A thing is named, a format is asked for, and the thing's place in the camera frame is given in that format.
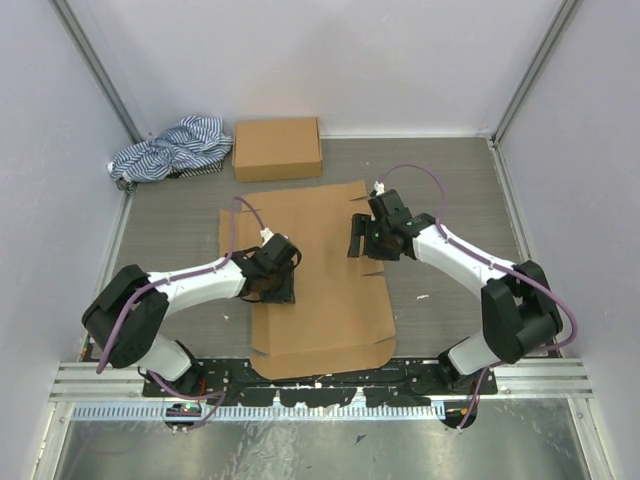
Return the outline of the brown cardboard blanks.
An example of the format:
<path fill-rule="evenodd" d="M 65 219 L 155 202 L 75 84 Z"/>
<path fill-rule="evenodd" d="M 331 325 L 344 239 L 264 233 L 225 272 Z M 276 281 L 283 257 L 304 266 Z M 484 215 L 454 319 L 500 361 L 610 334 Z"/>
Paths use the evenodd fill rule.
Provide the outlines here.
<path fill-rule="evenodd" d="M 270 380 L 375 369 L 396 349 L 382 262 L 347 255 L 351 220 L 368 210 L 364 181 L 250 194 L 223 210 L 223 249 L 259 244 L 258 225 L 301 251 L 292 304 L 253 304 L 252 367 Z"/>

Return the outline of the brown cardboard box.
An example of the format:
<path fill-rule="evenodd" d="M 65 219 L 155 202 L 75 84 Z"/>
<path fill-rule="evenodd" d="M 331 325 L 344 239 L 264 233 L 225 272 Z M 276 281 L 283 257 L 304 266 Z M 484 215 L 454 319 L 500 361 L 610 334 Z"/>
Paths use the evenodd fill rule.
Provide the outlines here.
<path fill-rule="evenodd" d="M 241 183 L 320 177 L 323 155 L 317 117 L 238 122 L 232 166 Z"/>

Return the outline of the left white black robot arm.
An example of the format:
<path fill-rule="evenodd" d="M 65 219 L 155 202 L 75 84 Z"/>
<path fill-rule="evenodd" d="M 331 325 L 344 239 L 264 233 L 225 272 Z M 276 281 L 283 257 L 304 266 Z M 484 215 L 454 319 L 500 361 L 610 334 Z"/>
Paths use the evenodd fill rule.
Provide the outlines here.
<path fill-rule="evenodd" d="M 287 237 L 265 231 L 261 245 L 203 265 L 173 272 L 145 272 L 137 264 L 123 267 L 81 319 L 102 351 L 96 372 L 108 365 L 135 365 L 171 394 L 202 397 L 203 367 L 181 342 L 161 335 L 164 320 L 214 300 L 292 304 L 294 270 L 301 260 Z"/>

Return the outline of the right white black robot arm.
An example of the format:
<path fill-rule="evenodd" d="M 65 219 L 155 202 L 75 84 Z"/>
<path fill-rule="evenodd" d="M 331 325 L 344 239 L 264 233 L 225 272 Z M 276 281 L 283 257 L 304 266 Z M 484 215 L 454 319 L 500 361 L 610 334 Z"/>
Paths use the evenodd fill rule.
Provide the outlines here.
<path fill-rule="evenodd" d="M 368 213 L 352 216 L 348 257 L 398 261 L 406 256 L 447 274 L 479 299 L 480 331 L 438 356 L 440 382 L 447 392 L 466 392 L 476 373 L 499 363 L 514 364 L 562 331 L 540 265 L 489 255 L 439 219 L 412 214 L 394 189 L 374 191 L 368 206 Z"/>

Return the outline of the blue striped crumpled cloth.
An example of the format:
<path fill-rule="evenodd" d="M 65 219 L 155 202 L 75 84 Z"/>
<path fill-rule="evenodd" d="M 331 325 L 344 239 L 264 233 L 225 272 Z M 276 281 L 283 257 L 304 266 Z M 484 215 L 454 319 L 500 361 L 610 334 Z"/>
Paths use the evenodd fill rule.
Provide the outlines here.
<path fill-rule="evenodd" d="M 233 147 L 216 117 L 188 116 L 150 140 L 120 150 L 107 171 L 120 190 L 166 178 L 217 173 Z"/>

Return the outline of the aluminium frame rail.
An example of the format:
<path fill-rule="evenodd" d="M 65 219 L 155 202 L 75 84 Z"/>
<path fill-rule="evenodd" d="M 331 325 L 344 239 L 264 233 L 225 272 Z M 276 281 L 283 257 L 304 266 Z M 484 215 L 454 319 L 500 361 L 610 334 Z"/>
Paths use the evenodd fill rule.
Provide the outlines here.
<path fill-rule="evenodd" d="M 61 363 L 49 399 L 52 401 L 120 401 L 140 399 L 145 380 L 135 367 L 106 367 L 96 363 Z"/>

